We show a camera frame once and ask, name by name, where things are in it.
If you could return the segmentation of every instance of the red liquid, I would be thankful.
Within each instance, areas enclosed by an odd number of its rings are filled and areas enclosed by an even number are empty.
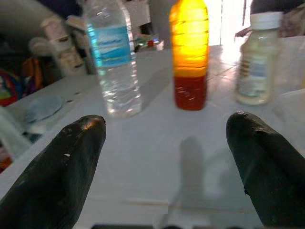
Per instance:
[[[175,99],[179,108],[189,111],[200,111],[206,101],[206,76],[175,77]]]
[[[3,161],[0,162],[0,173],[3,172],[7,167],[11,165],[13,161],[10,157],[7,157]]]

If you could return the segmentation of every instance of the blue label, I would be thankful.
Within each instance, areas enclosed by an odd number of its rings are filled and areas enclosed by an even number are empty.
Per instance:
[[[88,26],[92,52],[97,68],[115,67],[132,60],[126,26],[94,30]]]

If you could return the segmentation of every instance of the small plastic bottle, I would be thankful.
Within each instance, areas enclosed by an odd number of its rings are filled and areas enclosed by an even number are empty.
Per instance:
[[[176,105],[202,110],[206,101],[209,16],[203,0],[179,0],[170,14]]]
[[[267,12],[250,16],[252,33],[241,47],[236,88],[237,100],[243,104],[261,105],[272,99],[281,50],[278,28],[282,15],[282,12]]]
[[[80,0],[107,111],[118,118],[142,109],[129,13],[121,0]]]

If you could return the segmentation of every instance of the water bottle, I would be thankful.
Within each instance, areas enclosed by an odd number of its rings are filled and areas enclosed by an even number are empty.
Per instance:
[[[83,13],[107,112],[125,118],[141,111],[129,13],[121,0],[83,0]]]

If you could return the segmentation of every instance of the white bottle cap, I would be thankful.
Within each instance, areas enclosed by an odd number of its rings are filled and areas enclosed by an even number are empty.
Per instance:
[[[250,16],[251,27],[253,30],[270,30],[279,28],[283,12],[256,13]]]

